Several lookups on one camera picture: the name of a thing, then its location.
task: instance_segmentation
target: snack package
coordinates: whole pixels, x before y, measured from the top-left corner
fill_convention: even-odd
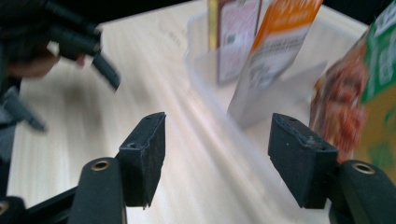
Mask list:
[[[262,0],[209,0],[208,6],[209,48],[223,49],[216,70],[218,84],[224,84],[239,75],[257,32]]]
[[[370,162],[396,183],[396,1],[318,80],[310,128],[339,162]]]
[[[275,0],[267,8],[228,108],[228,114],[241,127],[258,121],[259,117],[251,117],[252,105],[293,64],[321,3],[321,0]]]

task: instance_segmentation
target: table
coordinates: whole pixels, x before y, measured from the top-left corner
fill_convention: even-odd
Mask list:
[[[91,67],[65,60],[25,80],[21,98],[49,131],[17,128],[8,195],[30,207],[73,188],[85,163],[114,157],[139,120],[164,111],[162,178],[150,208],[127,209],[131,223],[329,222],[327,210],[300,209],[278,178],[260,182],[236,153],[246,142],[229,139],[191,87],[187,23],[205,11],[206,1],[193,1],[103,24],[103,53],[121,75],[116,92]]]

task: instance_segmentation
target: wooden table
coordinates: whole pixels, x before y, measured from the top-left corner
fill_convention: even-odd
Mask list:
[[[162,178],[149,209],[127,209],[131,223],[328,222],[327,210],[300,209],[278,176],[262,183],[255,164],[274,173],[268,158],[246,162],[237,149],[249,144],[229,139],[191,87],[187,23],[205,11],[206,1],[194,1],[103,24],[103,52],[121,75],[116,92],[92,67],[64,60],[43,79],[25,80],[21,98],[49,131],[18,127],[8,195],[30,207],[73,188],[85,163],[114,157],[139,120],[164,111]]]

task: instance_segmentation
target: light wood tabletop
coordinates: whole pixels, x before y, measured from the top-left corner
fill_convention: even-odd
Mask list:
[[[257,176],[276,173],[268,157],[245,160],[241,147],[254,146],[231,139],[191,86],[187,24],[204,12],[206,1],[192,1],[103,24],[116,92],[90,62],[61,60],[46,77],[24,80],[21,98],[49,130],[18,126],[8,195],[30,207],[75,187],[84,164],[114,157],[139,120],[163,111],[162,177],[150,208],[127,209],[130,223],[328,223],[328,210],[301,209],[279,176]]]

